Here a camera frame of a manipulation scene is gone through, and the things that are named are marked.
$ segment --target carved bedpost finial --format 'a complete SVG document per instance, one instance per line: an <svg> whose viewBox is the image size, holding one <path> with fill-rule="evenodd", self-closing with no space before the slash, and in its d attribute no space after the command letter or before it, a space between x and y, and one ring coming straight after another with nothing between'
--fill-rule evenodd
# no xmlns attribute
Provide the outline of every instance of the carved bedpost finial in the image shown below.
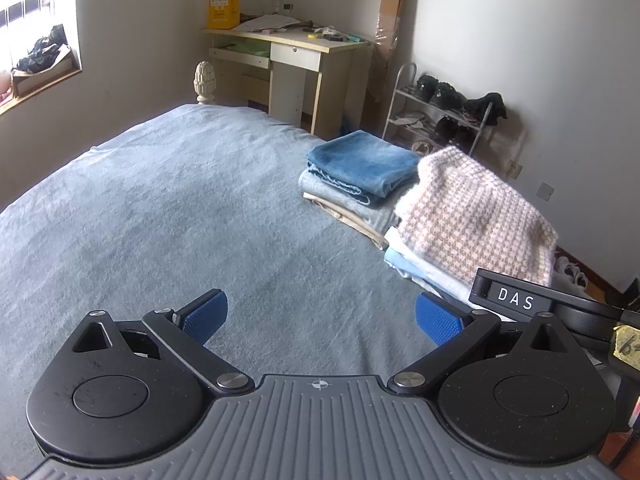
<svg viewBox="0 0 640 480"><path fill-rule="evenodd" d="M196 75L193 80L193 89L198 94L198 102L201 105L213 104L213 92L216 89L216 73L209 61L201 61L196 67Z"/></svg>

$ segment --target shoe rack shelf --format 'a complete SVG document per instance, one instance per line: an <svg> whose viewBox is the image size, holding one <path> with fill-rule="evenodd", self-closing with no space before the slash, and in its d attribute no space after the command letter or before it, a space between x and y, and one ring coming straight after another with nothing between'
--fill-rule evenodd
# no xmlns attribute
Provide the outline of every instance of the shoe rack shelf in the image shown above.
<svg viewBox="0 0 640 480"><path fill-rule="evenodd" d="M418 67L415 63L405 63L400 67L398 71L398 76L396 76L396 86L394 87L394 94L391 98L391 104L389 105L389 113L386 116L385 129L382 132L382 138L385 139L386 134L388 133L389 125L392 124L398 128L404 128L418 137L420 140L424 140L429 143L434 150L439 150L444 148L443 144L436 142L433 139L433 131L435 128L435 122L431 119L430 116L426 116L424 120L421 120L422 127L415 127L411 124L403 124L403 120L406 117L408 110L407 105L409 102L414 102L420 105L423 108L427 108L431 112L436 112L440 119L443 116L450 117L451 119L458 122L462 126L466 126L471 130L476 132L476 136L474 138L474 142L471 145L471 149L468 154L473 155L473 152L476 150L476 146L478 145L478 141L481 139L484 131L486 130L486 122L489 117L489 113L493 107L492 103L489 103L487 107L484 117L480 123L475 121L469 121L462 114L453 111L453 110L444 110L436 105L429 103L427 101L423 101L420 99L415 93L415 77L418 72ZM396 110L396 101L402 101L402 107L399 112L395 112Z"/></svg>

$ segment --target wooden desk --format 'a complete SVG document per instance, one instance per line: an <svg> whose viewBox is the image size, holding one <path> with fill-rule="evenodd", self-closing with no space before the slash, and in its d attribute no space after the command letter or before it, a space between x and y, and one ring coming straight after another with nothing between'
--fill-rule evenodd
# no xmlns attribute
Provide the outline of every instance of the wooden desk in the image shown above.
<svg viewBox="0 0 640 480"><path fill-rule="evenodd" d="M203 29L212 35L209 55L216 67L218 90L222 95L246 97L239 81L251 66L254 72L268 72L269 115L300 126L307 71L316 72L311 133L322 139L334 139L340 133L342 116L354 128L360 126L362 105L367 88L372 44L328 40L310 40L306 32L274 34ZM269 57L242 54L225 49L237 38L264 42ZM227 62L240 64L236 70L224 68Z"/></svg>

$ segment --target electrical outlet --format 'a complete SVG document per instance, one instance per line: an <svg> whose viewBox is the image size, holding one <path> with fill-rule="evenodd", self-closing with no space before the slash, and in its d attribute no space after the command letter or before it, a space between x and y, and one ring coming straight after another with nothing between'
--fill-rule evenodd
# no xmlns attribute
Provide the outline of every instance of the electrical outlet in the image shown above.
<svg viewBox="0 0 640 480"><path fill-rule="evenodd" d="M551 195L553 195L554 191L555 189L553 189L549 184L543 182L542 184L540 184L536 196L539 196L545 202L549 202L549 199L551 198Z"/></svg>
<svg viewBox="0 0 640 480"><path fill-rule="evenodd" d="M509 165L507 166L507 176L516 180L520 176L520 172L522 171L522 166L515 162L514 160L509 161Z"/></svg>

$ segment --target yellow box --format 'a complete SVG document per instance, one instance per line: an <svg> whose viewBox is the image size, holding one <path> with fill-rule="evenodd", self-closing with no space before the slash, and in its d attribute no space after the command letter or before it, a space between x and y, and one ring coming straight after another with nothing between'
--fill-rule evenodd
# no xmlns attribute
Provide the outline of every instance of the yellow box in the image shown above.
<svg viewBox="0 0 640 480"><path fill-rule="evenodd" d="M234 28L240 25L240 0L209 0L208 28Z"/></svg>

